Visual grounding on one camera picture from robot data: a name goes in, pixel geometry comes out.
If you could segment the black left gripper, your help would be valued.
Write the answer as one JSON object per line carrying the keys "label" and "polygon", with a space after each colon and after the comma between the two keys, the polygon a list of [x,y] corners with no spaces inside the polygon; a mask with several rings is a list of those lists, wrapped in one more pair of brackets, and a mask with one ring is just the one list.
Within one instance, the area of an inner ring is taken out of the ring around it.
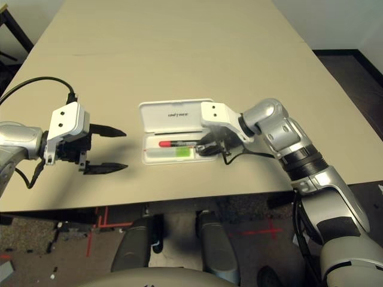
{"label": "black left gripper", "polygon": [[91,134],[109,138],[126,136],[125,132],[122,130],[110,126],[90,124],[88,135],[71,142],[62,142],[58,146],[57,158],[62,161],[77,164],[79,166],[79,171],[83,172],[84,175],[104,175],[118,172],[128,167],[128,165],[121,163],[90,164],[90,162],[87,161],[87,152],[91,149]]}

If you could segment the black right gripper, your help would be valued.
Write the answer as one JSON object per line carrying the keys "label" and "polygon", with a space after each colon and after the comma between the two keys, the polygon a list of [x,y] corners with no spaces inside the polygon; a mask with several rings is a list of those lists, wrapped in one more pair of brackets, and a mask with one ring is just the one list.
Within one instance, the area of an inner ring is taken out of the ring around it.
{"label": "black right gripper", "polygon": [[239,146],[237,134],[227,127],[214,127],[196,146],[198,155],[217,155],[223,151],[226,156]]}

